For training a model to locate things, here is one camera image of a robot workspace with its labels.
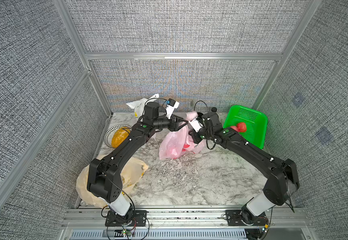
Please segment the pink plastic bag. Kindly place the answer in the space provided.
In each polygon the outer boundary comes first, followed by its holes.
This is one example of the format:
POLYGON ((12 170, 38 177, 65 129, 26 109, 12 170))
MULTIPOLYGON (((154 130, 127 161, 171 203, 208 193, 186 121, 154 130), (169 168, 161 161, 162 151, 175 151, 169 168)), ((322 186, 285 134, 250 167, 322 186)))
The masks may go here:
POLYGON ((188 124, 177 132, 169 132, 159 147, 159 159, 178 159, 186 153, 198 154, 206 147, 206 141, 196 144, 189 132, 194 130, 191 122, 198 117, 196 112, 188 112, 188 124))

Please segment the pink red apple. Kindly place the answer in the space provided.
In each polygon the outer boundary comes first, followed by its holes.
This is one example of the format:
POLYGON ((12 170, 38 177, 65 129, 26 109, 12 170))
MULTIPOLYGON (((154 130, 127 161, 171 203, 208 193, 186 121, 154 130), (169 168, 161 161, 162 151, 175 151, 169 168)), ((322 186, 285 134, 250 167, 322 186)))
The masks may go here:
POLYGON ((233 130, 236 131, 236 132, 239 132, 239 129, 238 129, 237 126, 231 126, 231 129, 233 129, 233 130))

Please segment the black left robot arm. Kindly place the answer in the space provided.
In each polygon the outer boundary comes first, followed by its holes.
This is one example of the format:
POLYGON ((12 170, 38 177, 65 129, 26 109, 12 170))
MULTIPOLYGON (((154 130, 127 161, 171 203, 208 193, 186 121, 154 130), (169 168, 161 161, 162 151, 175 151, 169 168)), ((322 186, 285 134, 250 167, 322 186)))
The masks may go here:
POLYGON ((168 105, 165 115, 159 114, 161 105, 147 103, 142 116, 131 128, 126 139, 113 152, 101 160, 94 159, 89 165, 87 190, 94 196, 105 200, 110 209, 118 216, 130 218, 133 203, 125 199, 122 190, 121 172, 130 158, 145 145, 158 130, 168 129, 177 132, 189 121, 176 116, 168 105))

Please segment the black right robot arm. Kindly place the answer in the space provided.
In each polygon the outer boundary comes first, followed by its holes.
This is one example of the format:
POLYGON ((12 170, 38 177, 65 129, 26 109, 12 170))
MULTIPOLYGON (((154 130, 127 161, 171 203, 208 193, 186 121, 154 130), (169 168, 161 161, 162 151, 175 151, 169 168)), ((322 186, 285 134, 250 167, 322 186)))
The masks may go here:
POLYGON ((210 140, 245 159, 267 179, 257 196, 248 201, 241 211, 242 221, 247 225, 274 206, 282 206, 299 189, 296 163, 290 159, 274 157, 247 141, 231 127, 224 128, 216 112, 208 112, 189 121, 190 135, 195 143, 210 140))

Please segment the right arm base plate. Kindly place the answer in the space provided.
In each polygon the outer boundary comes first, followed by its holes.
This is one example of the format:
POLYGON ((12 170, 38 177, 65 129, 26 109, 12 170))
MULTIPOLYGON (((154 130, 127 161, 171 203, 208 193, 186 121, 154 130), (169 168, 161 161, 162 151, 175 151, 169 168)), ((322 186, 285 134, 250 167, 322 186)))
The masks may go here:
POLYGON ((259 216, 252 215, 248 210, 226 210, 225 217, 229 226, 265 226, 270 219, 262 213, 259 216))

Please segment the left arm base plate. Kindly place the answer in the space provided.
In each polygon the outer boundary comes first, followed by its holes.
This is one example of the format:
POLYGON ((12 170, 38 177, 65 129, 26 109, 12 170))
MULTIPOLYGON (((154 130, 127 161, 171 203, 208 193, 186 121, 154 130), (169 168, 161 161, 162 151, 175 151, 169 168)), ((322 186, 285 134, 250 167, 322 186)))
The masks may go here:
POLYGON ((109 211, 106 215, 106 227, 145 227, 147 211, 130 210, 125 216, 120 216, 114 211, 109 211))

